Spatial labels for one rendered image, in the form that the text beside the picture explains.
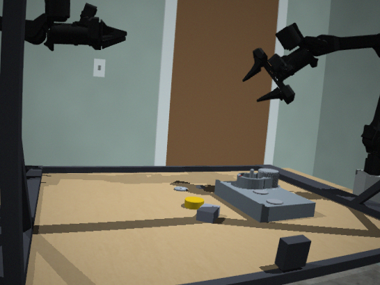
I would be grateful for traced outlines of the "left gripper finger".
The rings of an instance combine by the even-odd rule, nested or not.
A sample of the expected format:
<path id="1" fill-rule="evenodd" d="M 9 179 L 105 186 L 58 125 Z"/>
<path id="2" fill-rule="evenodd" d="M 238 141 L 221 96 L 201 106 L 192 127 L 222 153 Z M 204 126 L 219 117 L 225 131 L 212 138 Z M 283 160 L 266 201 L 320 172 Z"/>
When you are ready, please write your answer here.
<path id="1" fill-rule="evenodd" d="M 118 38 L 118 39 L 115 39 L 115 40 L 104 42 L 104 43 L 102 43 L 102 49 L 110 47 L 110 46 L 112 46 L 114 44 L 118 44 L 119 42 L 123 42 L 125 40 L 126 40 L 126 37 L 121 37 L 121 38 Z"/>
<path id="2" fill-rule="evenodd" d="M 100 21 L 100 43 L 108 42 L 115 40 L 121 37 L 127 36 L 126 31 L 116 29 L 110 26 L 107 26 L 101 19 Z"/>

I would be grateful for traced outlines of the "yellow short cylinder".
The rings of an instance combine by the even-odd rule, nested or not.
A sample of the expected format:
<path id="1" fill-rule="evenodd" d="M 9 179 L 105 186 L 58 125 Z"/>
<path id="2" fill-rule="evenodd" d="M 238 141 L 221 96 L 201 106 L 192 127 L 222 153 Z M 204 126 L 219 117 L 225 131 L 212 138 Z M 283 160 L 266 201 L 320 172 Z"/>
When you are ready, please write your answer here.
<path id="1" fill-rule="evenodd" d="M 186 197 L 184 206 L 188 209 L 197 210 L 204 204 L 204 199 L 200 197 Z"/>

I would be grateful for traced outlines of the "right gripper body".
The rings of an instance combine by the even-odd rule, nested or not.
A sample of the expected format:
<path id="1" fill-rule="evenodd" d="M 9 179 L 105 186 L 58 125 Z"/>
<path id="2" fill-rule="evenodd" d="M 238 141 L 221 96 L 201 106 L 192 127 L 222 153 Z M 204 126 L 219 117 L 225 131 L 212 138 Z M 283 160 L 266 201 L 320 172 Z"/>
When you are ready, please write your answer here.
<path id="1" fill-rule="evenodd" d="M 291 57 L 290 55 L 283 56 L 285 58 L 285 62 L 288 65 L 292 64 L 294 66 L 294 71 L 289 76 L 287 76 L 287 77 L 284 76 L 283 78 L 281 78 L 280 73 L 277 73 L 274 70 L 274 67 L 268 63 L 267 55 L 262 50 L 262 48 L 257 48 L 253 51 L 253 58 L 255 58 L 255 57 L 257 57 L 257 59 L 259 60 L 259 62 L 261 64 L 261 67 L 264 67 L 266 69 L 266 71 L 269 73 L 271 78 L 275 81 L 276 85 L 279 87 L 280 91 L 283 93 L 283 99 L 284 99 L 285 103 L 289 104 L 292 101 L 294 101 L 295 92 L 293 91 L 293 89 L 291 89 L 291 87 L 289 85 L 285 85 L 283 83 L 283 81 L 286 78 L 288 78 L 290 75 L 291 76 L 294 75 L 294 73 L 299 71 L 298 65 L 295 62 L 295 60 L 293 59 L 293 57 Z"/>

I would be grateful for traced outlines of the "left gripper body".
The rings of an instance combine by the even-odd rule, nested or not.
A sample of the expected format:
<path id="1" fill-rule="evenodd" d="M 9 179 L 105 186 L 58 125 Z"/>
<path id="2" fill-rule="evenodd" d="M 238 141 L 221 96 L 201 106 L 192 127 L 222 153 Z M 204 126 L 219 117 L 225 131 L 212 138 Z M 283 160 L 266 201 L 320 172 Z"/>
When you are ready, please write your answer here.
<path id="1" fill-rule="evenodd" d="M 98 20 L 100 21 L 99 17 L 91 17 L 87 26 L 77 25 L 76 22 L 69 24 L 69 43 L 74 46 L 78 46 L 78 44 L 89 45 L 94 50 L 101 50 L 100 22 Z"/>

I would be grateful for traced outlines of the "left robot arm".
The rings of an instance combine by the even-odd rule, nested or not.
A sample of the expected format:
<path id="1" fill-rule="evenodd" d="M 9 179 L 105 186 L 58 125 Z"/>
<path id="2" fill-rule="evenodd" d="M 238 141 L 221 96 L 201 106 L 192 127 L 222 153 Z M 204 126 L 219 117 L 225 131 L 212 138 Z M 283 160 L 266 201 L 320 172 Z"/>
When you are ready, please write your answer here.
<path id="1" fill-rule="evenodd" d="M 79 22 L 76 22 L 77 25 L 87 26 L 88 20 L 96 15 L 96 8 L 96 6 L 86 3 L 84 10 L 81 11 L 82 17 L 80 14 L 81 18 Z M 45 0 L 45 13 L 34 20 L 26 19 L 25 41 L 31 44 L 41 44 L 47 36 L 44 45 L 51 51 L 54 50 L 54 44 L 70 44 L 69 24 L 54 23 L 66 22 L 70 18 L 70 0 Z"/>

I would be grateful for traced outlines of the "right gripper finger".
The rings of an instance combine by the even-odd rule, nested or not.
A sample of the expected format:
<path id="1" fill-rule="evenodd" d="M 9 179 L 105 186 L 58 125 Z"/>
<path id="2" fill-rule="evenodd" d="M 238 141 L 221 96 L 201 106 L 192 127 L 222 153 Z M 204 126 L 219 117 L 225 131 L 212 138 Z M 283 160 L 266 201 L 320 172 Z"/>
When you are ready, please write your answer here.
<path id="1" fill-rule="evenodd" d="M 275 96 L 273 96 L 273 95 L 275 95 Z M 267 93 L 266 95 L 262 96 L 261 98 L 257 99 L 257 102 L 265 101 L 265 100 L 269 100 L 269 99 L 280 99 L 282 101 L 283 100 L 283 93 L 277 87 L 273 91 L 271 91 L 271 92 Z"/>
<path id="2" fill-rule="evenodd" d="M 252 66 L 252 68 L 248 72 L 248 74 L 244 77 L 243 82 L 249 80 L 252 76 L 254 76 L 257 73 L 261 72 L 261 64 L 260 64 L 259 60 L 255 57 L 254 61 L 255 61 L 254 65 Z"/>

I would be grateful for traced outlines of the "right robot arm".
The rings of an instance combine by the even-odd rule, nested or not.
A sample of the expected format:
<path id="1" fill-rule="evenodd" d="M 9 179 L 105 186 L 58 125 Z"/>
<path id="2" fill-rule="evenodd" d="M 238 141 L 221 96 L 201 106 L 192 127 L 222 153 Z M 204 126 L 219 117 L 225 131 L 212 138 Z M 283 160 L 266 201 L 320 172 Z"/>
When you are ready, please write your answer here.
<path id="1" fill-rule="evenodd" d="M 380 33 L 375 35 L 358 35 L 349 37 L 337 37 L 334 35 L 318 35 L 317 37 L 303 37 L 296 23 L 286 26 L 279 32 L 276 37 L 282 44 L 284 50 L 293 50 L 299 48 L 289 55 L 293 57 L 298 65 L 299 70 L 310 64 L 312 68 L 317 67 L 318 58 L 314 56 L 322 56 L 334 51 L 348 49 L 364 49 L 373 48 L 378 57 L 380 57 Z M 292 64 L 287 65 L 285 58 L 274 54 L 269 60 L 270 65 L 274 67 L 280 77 L 289 76 L 294 67 Z M 371 126 L 374 127 L 371 127 Z M 369 153 L 365 159 L 364 172 L 370 175 L 380 176 L 380 96 L 377 108 L 374 114 L 374 119 L 370 125 L 364 126 L 361 137 L 362 143 Z M 372 150 L 373 149 L 373 150 Z"/>

